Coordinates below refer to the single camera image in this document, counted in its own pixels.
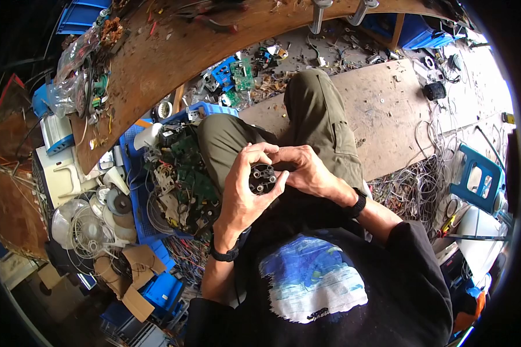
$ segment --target tangled wires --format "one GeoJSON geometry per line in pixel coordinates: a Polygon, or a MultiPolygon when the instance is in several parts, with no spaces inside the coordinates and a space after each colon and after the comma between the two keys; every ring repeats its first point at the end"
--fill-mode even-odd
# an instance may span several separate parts
{"type": "Polygon", "coordinates": [[[433,230],[434,216],[447,189],[442,179],[442,162],[433,154],[384,177],[368,182],[376,202],[402,219],[420,220],[427,232],[433,230]]]}
{"type": "Polygon", "coordinates": [[[209,243],[177,236],[168,236],[163,243],[175,261],[175,271],[185,277],[188,285],[199,289],[207,264],[209,243]]]}

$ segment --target pliers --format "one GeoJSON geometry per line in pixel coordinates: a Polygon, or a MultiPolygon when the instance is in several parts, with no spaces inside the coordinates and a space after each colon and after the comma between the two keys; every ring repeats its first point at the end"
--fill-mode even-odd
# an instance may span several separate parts
{"type": "Polygon", "coordinates": [[[216,32],[226,32],[235,34],[237,32],[237,24],[229,24],[222,25],[215,22],[212,18],[209,18],[209,14],[223,12],[225,10],[240,10],[242,12],[249,9],[249,6],[242,3],[235,2],[208,2],[206,5],[200,5],[205,3],[204,1],[200,1],[193,4],[188,4],[180,7],[175,15],[178,17],[188,18],[190,20],[200,22],[209,28],[215,30],[216,32]]]}

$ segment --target black watch strap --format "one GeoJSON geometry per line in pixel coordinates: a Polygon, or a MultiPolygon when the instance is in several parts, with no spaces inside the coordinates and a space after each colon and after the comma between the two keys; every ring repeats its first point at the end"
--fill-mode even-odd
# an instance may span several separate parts
{"type": "Polygon", "coordinates": [[[236,241],[236,245],[228,251],[228,253],[218,253],[214,248],[214,233],[212,233],[212,239],[210,240],[210,251],[209,254],[217,261],[234,261],[239,255],[239,239],[236,241]]]}
{"type": "Polygon", "coordinates": [[[359,196],[359,199],[357,200],[357,203],[354,206],[348,206],[345,207],[345,210],[347,212],[347,215],[351,218],[356,219],[359,217],[361,211],[364,209],[365,205],[367,204],[367,195],[359,190],[359,188],[355,188],[355,192],[359,196]]]}

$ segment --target olive green pants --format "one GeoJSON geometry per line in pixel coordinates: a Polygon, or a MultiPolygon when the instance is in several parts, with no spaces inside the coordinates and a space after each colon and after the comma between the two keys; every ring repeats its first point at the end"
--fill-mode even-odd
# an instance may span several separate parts
{"type": "MultiPolygon", "coordinates": [[[[284,95],[292,143],[310,145],[327,169],[350,186],[363,186],[353,131],[347,125],[341,95],[328,75],[307,69],[295,75],[284,95]]],[[[220,192],[238,154],[248,142],[278,144],[276,136],[231,115],[210,115],[198,129],[199,147],[210,177],[220,192]]]]}

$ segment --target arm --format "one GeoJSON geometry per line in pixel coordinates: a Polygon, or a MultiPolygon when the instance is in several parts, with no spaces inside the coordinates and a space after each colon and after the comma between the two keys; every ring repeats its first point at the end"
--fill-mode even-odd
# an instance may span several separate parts
{"type": "MultiPolygon", "coordinates": [[[[311,146],[282,147],[269,156],[273,163],[295,163],[297,169],[287,179],[287,184],[292,187],[316,197],[327,198],[342,207],[356,204],[359,197],[355,190],[328,171],[311,146]]],[[[390,231],[402,222],[394,212],[370,199],[367,199],[357,220],[383,244],[388,240],[390,231]]]]}
{"type": "MultiPolygon", "coordinates": [[[[359,198],[357,192],[347,185],[343,179],[336,179],[337,182],[334,183],[331,189],[333,193],[328,194],[328,199],[341,207],[354,206],[359,198]]],[[[392,229],[403,220],[385,206],[372,199],[367,199],[367,204],[361,211],[357,221],[382,244],[386,244],[392,229]]]]}
{"type": "MultiPolygon", "coordinates": [[[[232,249],[241,232],[253,224],[272,201],[283,193],[289,174],[287,171],[279,175],[276,186],[268,194],[255,195],[249,189],[251,163],[271,164],[266,153],[278,150],[278,146],[266,142],[249,143],[237,155],[225,179],[222,212],[213,226],[214,248],[218,253],[227,253],[232,249]]],[[[203,298],[228,304],[232,282],[233,261],[216,261],[209,256],[201,284],[203,298]]]]}

